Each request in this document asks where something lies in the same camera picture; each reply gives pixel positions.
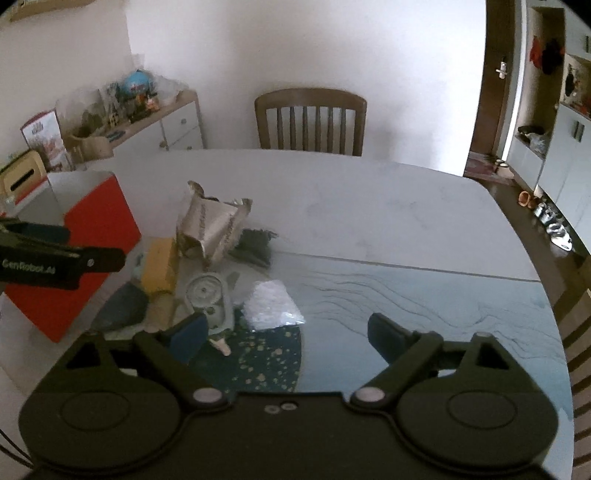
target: door handle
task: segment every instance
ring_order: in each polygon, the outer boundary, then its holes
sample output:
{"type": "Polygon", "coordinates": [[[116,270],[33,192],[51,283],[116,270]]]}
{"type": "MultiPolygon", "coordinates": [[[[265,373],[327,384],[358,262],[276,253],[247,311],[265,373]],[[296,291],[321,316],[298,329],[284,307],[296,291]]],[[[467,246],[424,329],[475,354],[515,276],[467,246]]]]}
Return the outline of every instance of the door handle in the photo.
{"type": "Polygon", "coordinates": [[[505,61],[505,57],[501,60],[501,66],[495,70],[499,74],[499,78],[505,80],[507,76],[507,62],[505,61]]]}
{"type": "Polygon", "coordinates": [[[585,126],[581,123],[581,122],[576,122],[575,128],[574,128],[574,135],[573,138],[577,141],[577,142],[581,142],[581,140],[583,139],[583,133],[585,132],[585,126]]]}

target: doorway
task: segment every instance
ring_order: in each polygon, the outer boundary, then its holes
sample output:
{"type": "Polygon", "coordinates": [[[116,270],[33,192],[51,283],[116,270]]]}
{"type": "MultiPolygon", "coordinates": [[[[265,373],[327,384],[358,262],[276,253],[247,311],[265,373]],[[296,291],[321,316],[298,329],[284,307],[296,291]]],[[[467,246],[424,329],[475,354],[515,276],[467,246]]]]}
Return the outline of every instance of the doorway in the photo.
{"type": "Polygon", "coordinates": [[[480,101],[470,145],[478,157],[494,157],[507,109],[513,69],[515,1],[486,0],[486,47],[480,101]]]}

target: tiled floor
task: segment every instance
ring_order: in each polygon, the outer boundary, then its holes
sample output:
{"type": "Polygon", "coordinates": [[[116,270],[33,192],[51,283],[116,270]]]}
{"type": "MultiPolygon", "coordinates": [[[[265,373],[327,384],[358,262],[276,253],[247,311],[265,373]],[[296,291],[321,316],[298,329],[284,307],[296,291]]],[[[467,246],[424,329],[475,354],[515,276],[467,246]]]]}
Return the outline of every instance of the tiled floor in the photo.
{"type": "Polygon", "coordinates": [[[490,192],[515,229],[540,276],[556,316],[559,316],[584,291],[584,285],[576,274],[584,257],[573,252],[564,252],[550,242],[532,211],[517,203],[517,196],[521,191],[518,186],[484,180],[480,183],[490,192]],[[569,292],[563,295],[567,286],[569,292]]]}

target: cabinet handle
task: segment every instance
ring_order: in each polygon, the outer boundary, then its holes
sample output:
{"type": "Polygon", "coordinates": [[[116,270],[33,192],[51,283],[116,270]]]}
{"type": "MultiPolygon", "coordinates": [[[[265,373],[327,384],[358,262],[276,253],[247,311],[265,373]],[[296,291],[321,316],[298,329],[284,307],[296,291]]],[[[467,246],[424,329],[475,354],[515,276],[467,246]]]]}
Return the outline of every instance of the cabinet handle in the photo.
{"type": "Polygon", "coordinates": [[[575,128],[574,128],[574,135],[573,138],[581,143],[581,140],[583,139],[583,134],[585,132],[585,126],[581,123],[581,122],[576,122],[575,128]]]}

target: plastic bag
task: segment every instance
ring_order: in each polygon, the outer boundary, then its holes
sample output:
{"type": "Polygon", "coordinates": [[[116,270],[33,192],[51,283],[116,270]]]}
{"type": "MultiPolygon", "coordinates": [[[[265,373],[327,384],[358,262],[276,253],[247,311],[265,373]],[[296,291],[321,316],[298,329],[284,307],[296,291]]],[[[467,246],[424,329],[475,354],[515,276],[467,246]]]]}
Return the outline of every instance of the plastic bag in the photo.
{"type": "Polygon", "coordinates": [[[178,80],[171,80],[162,75],[152,74],[151,88],[158,93],[158,101],[161,106],[167,106],[177,100],[177,95],[189,86],[178,80]]]}
{"type": "Polygon", "coordinates": [[[527,134],[526,137],[530,139],[530,149],[545,157],[550,146],[550,137],[535,133],[527,134]]]}
{"type": "Polygon", "coordinates": [[[281,280],[256,282],[251,296],[244,302],[243,312],[253,331],[306,322],[281,280]]]}
{"type": "Polygon", "coordinates": [[[101,134],[108,123],[100,90],[82,87],[56,102],[56,114],[64,135],[86,138],[101,134]]]}

